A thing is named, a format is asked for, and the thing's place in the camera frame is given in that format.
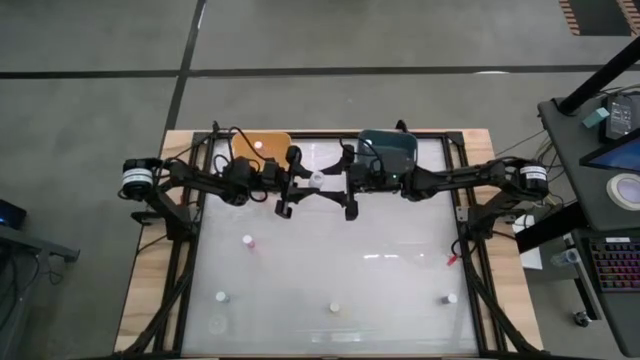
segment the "colorful keyboard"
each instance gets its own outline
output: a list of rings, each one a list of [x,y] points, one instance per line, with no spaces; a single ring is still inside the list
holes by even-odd
[[[591,240],[589,247],[603,292],[640,292],[640,243]]]

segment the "small white cylinder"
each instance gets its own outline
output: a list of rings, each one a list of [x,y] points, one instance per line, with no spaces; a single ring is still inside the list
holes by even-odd
[[[340,311],[340,304],[336,303],[336,302],[332,302],[331,304],[329,304],[329,311],[331,311],[332,313],[337,313]]]
[[[216,300],[218,302],[229,302],[229,295],[227,295],[224,291],[218,291],[216,293]]]
[[[245,244],[249,249],[253,249],[256,246],[256,243],[255,241],[253,241],[253,237],[251,237],[251,235],[243,236],[242,243]]]
[[[324,183],[324,174],[320,171],[315,171],[309,178],[309,186],[316,189],[320,189]]]
[[[449,294],[442,298],[443,304],[455,304],[457,302],[458,302],[458,297],[456,296],[456,294]]]

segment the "monitor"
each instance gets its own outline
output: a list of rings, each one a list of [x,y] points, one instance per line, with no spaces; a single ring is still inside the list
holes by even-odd
[[[640,129],[582,157],[580,165],[640,173]]]

